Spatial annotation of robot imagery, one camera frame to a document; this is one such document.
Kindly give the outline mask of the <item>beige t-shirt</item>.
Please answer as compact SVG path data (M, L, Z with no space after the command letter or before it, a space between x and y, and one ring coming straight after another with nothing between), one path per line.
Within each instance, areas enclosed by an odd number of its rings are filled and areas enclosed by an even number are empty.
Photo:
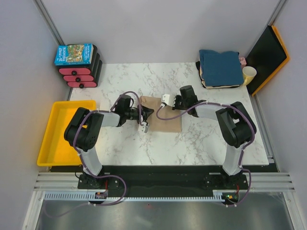
M149 124L149 131L166 133L182 132L181 117L172 120L160 120L157 118L156 112L161 105L161 98L141 96L140 101L143 106L150 109L154 109L154 113L151 114L147 119L147 122ZM172 118L179 114L179 110L172 110L170 106L165 106L158 112L160 118Z

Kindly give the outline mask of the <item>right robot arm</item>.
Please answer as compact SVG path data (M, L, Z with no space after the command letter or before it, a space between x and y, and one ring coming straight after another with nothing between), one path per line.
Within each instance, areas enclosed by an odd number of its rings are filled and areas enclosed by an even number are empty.
M180 95L168 99L173 110L184 110L197 118L208 118L218 122L222 137L227 144L222 164L220 184L232 188L243 172L244 151L255 139L257 128L241 102L232 104L212 103L199 100L192 86L180 88Z

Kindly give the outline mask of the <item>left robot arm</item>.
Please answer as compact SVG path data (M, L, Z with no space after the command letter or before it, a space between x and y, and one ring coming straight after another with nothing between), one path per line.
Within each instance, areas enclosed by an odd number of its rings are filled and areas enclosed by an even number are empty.
M126 121L132 120L137 122L143 132L149 129L147 119L154 109L143 106L139 97L137 101L137 107L133 107L134 100L122 94L110 111L79 107L64 132L64 139L77 151L83 171L89 175L88 182L94 188L101 188L105 184L105 176L100 174L103 166L95 149L101 128L121 127Z

